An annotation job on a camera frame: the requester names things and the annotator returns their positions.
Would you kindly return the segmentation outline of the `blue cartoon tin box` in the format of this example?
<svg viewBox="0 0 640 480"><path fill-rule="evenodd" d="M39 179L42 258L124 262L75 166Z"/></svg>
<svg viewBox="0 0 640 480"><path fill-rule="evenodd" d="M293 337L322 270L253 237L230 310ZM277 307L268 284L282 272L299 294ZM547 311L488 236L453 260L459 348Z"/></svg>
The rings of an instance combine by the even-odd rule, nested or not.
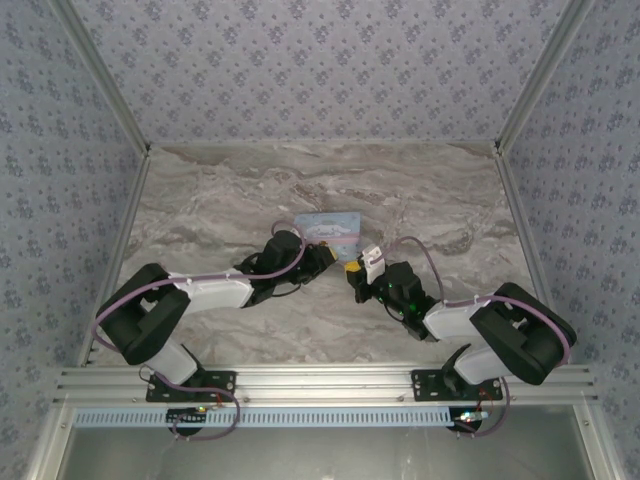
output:
<svg viewBox="0 0 640 480"><path fill-rule="evenodd" d="M355 245L360 238L361 214L331 212L299 214L294 225L309 243L326 242L335 245Z"/></svg>

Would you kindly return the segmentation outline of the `small black controller board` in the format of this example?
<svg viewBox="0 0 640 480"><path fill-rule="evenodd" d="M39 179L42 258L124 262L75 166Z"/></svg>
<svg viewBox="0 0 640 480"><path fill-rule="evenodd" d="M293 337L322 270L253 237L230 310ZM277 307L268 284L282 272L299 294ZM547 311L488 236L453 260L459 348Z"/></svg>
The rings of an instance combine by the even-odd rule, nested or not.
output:
<svg viewBox="0 0 640 480"><path fill-rule="evenodd" d="M168 409L165 423L177 435L189 437L203 429L207 417L205 410L199 407Z"/></svg>
<svg viewBox="0 0 640 480"><path fill-rule="evenodd" d="M453 422L449 429L464 434L477 433L483 421L489 418L489 413L482 409L451 407L449 413Z"/></svg>

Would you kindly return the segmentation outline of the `grey metal shelf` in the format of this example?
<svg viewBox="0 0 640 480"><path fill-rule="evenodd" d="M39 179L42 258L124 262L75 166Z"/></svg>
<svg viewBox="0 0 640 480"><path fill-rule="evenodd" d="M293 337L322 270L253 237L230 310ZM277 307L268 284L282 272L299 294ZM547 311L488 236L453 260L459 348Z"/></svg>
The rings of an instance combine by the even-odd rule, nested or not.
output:
<svg viewBox="0 0 640 480"><path fill-rule="evenodd" d="M574 441L445 429L239 429L186 442L165 429L78 429L57 480L593 480Z"/></svg>

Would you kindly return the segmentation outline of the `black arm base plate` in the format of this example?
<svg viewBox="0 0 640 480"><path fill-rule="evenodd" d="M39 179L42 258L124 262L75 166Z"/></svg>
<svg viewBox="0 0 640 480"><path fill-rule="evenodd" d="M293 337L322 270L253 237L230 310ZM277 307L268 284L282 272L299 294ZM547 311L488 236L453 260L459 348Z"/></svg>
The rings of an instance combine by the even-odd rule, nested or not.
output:
<svg viewBox="0 0 640 480"><path fill-rule="evenodd" d="M214 401L230 403L231 400L228 397L213 392L204 392L203 388L217 388L234 393L235 386L235 371L197 371L183 384L183 387L195 388L197 392L185 392L170 387L156 374L152 374L148 380L146 401L149 403L208 403Z"/></svg>
<svg viewBox="0 0 640 480"><path fill-rule="evenodd" d="M477 401L502 400L502 384L498 379L486 380L474 385L467 383L454 371L416 369L410 374L414 400L433 401Z"/></svg>

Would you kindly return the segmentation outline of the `aluminium mounting rail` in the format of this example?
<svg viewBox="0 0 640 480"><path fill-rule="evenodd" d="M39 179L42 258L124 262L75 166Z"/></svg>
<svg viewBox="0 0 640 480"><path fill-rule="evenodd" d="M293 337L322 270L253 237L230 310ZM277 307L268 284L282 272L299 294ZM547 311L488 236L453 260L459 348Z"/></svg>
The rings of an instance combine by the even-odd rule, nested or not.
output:
<svg viewBox="0 0 640 480"><path fill-rule="evenodd" d="M263 364L231 366L235 395L249 407L401 406L414 401L411 363ZM144 367L65 368L51 393L52 402L74 406L140 406L149 370ZM552 372L540 386L506 378L514 406L598 404L594 377L585 365Z"/></svg>

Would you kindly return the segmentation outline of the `aluminium side rail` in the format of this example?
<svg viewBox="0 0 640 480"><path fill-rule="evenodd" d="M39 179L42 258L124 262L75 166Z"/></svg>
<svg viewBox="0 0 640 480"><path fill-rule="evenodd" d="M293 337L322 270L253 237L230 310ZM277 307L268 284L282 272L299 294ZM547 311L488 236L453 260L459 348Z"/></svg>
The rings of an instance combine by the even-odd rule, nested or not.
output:
<svg viewBox="0 0 640 480"><path fill-rule="evenodd" d="M533 234L531 232L528 219L524 210L522 200L520 199L515 177L511 171L508 160L500 152L496 153L496 165L503 184L503 188L509 203L509 207L515 222L524 257L529 270L532 285L534 287L537 301L544 306L546 310L552 312L555 308L551 299L550 290L547 285L545 274L543 273L541 260L536 249ZM571 347L569 342L560 329L560 327L545 315L539 308L533 306L524 306L524 309L531 312L541 322L553 332L562 347L562 357L558 367L566 365L570 360Z"/></svg>
<svg viewBox="0 0 640 480"><path fill-rule="evenodd" d="M136 217L139 201L144 189L144 184L150 167L150 151L151 145L147 145L142 153L140 165L133 177L133 183L127 197L124 212L121 217L120 226L115 237L115 243L109 255L109 261L106 265L105 276L98 290L96 301L91 309L89 323L83 338L83 343L77 357L77 366L84 368L89 364L93 336L91 328L96 318L98 309L116 290L117 280L120 275L121 267L124 260L124 252L129 242L129 237Z"/></svg>

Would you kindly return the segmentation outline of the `aluminium frame leg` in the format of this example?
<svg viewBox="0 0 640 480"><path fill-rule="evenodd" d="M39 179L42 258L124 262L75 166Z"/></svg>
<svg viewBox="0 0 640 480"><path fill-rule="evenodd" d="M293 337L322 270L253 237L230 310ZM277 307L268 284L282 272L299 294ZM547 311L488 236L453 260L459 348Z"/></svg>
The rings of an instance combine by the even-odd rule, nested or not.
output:
<svg viewBox="0 0 640 480"><path fill-rule="evenodd" d="M74 407L54 406L45 417L26 480L56 480L73 428Z"/></svg>
<svg viewBox="0 0 640 480"><path fill-rule="evenodd" d="M599 411L599 406L582 402L573 409L594 480L618 480L616 467L611 460L611 445L606 438L604 417Z"/></svg>

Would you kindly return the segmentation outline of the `aluminium frame corner post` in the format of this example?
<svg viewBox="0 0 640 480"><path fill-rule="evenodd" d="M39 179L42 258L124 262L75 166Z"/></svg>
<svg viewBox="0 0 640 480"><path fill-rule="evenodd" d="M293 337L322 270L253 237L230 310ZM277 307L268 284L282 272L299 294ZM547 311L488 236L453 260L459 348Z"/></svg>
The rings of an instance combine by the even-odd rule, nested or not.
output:
<svg viewBox="0 0 640 480"><path fill-rule="evenodd" d="M47 0L47 2L115 115L127 139L138 153L145 155L149 147L148 142L72 1Z"/></svg>
<svg viewBox="0 0 640 480"><path fill-rule="evenodd" d="M504 157L513 147L595 1L567 0L541 55L535 62L534 68L496 138L496 151L500 156Z"/></svg>

